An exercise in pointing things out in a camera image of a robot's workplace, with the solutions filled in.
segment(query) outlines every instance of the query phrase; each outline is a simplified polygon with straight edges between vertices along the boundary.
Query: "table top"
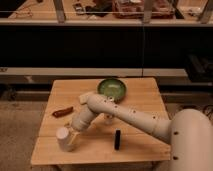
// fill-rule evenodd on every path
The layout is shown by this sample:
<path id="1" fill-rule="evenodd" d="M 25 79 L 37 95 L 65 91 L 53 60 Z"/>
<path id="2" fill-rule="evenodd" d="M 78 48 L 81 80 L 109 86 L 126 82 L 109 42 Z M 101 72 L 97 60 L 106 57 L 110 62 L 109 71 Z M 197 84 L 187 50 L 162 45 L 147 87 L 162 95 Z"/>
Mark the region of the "table top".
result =
<path id="1" fill-rule="evenodd" d="M 122 78 L 126 97 L 119 105 L 168 118 L 157 84 L 153 78 Z M 52 113 L 70 106 L 78 113 L 79 96 L 96 91 L 102 79 L 57 80 L 54 82 L 39 135 L 31 158 L 32 165 L 122 163 L 169 160 L 170 146 L 114 118 L 106 125 L 100 114 L 77 140 L 73 152 L 60 149 L 56 130 L 71 121 L 73 114 L 54 118 Z M 114 150 L 115 130 L 121 130 L 121 144 Z"/>

